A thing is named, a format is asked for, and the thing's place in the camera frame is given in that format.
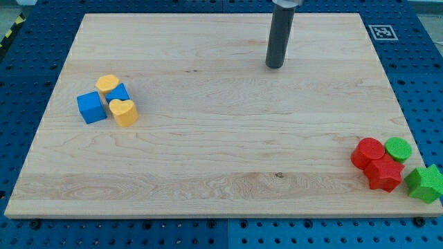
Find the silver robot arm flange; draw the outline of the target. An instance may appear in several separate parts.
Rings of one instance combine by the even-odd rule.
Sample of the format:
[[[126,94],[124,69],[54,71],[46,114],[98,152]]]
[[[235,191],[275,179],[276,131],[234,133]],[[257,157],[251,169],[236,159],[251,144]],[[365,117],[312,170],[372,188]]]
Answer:
[[[304,0],[272,0],[275,5],[282,8],[295,8],[301,6]]]

